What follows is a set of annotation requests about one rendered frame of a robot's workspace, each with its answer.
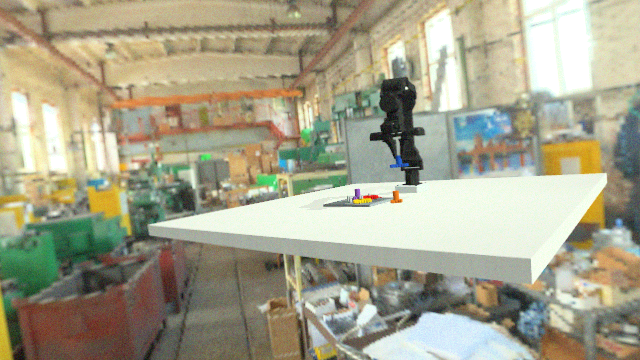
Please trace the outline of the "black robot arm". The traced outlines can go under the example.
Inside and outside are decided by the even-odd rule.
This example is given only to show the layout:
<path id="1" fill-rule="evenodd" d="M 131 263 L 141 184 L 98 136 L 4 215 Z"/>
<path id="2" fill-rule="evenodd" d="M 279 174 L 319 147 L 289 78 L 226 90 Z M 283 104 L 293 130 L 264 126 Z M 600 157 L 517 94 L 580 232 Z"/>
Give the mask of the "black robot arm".
<path id="1" fill-rule="evenodd" d="M 405 89 L 407 87 L 407 89 Z M 406 130 L 413 128 L 412 109 L 417 99 L 415 86 L 409 82 L 408 77 L 393 78 L 384 80 L 381 85 L 380 92 L 380 108 L 388 114 L 404 113 L 404 124 Z M 386 119 L 386 120 L 385 120 Z M 388 120 L 384 119 L 384 123 L 380 125 L 382 135 L 388 133 L 395 133 L 397 130 L 401 130 L 402 121 L 401 118 Z M 406 167 L 420 167 L 420 168 L 404 168 L 401 167 L 401 171 L 405 171 L 406 184 L 403 185 L 420 185 L 419 170 L 423 170 L 423 163 L 421 155 L 417 147 L 415 146 L 415 136 L 411 136 L 408 146 L 406 148 L 402 164 L 409 163 Z"/>

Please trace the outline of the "blue gear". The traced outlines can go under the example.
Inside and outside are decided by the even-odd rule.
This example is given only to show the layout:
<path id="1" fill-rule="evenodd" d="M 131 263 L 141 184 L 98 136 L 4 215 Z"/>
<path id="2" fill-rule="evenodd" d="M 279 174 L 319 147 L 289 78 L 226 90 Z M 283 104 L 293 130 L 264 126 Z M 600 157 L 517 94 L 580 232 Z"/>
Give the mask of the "blue gear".
<path id="1" fill-rule="evenodd" d="M 399 156 L 396 156 L 396 164 L 390 165 L 390 168 L 406 167 L 406 166 L 409 166 L 409 163 L 402 164 L 401 155 L 399 155 Z"/>

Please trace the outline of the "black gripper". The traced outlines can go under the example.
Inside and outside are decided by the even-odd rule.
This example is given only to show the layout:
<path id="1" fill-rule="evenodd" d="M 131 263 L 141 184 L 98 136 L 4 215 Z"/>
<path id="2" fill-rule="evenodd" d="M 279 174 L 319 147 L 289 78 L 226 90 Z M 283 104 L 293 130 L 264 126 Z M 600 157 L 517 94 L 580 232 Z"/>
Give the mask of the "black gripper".
<path id="1" fill-rule="evenodd" d="M 394 114 L 388 114 L 387 115 L 388 120 L 394 120 L 394 119 L 398 119 L 401 118 L 402 121 L 402 128 L 401 130 L 397 130 L 395 132 L 395 134 L 385 134 L 382 135 L 382 132 L 375 132 L 375 133 L 371 133 L 370 134 L 370 141 L 379 141 L 382 140 L 383 142 L 386 142 L 387 145 L 389 146 L 394 158 L 396 159 L 397 156 L 397 144 L 396 144 L 396 140 L 393 140 L 393 137 L 399 137 L 401 136 L 401 138 L 399 138 L 399 142 L 400 142 L 400 155 L 401 155 L 401 159 L 403 159 L 406 148 L 408 146 L 408 143 L 410 141 L 410 139 L 413 139 L 411 136 L 420 136 L 420 135 L 425 135 L 425 131 L 423 127 L 413 127 L 413 128 L 409 128 L 409 130 L 406 130 L 405 128 L 405 124 L 404 124 L 404 113 L 394 113 Z M 399 133 L 402 132 L 402 133 Z"/>

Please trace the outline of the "orange gear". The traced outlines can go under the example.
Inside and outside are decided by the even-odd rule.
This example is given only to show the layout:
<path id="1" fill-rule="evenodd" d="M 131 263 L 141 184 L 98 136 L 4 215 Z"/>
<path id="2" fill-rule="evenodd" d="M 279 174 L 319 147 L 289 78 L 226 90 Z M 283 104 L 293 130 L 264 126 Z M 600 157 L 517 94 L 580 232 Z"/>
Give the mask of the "orange gear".
<path id="1" fill-rule="evenodd" d="M 391 203 L 401 203 L 403 202 L 402 199 L 399 199 L 399 191 L 393 191 L 393 200 L 390 201 Z"/>

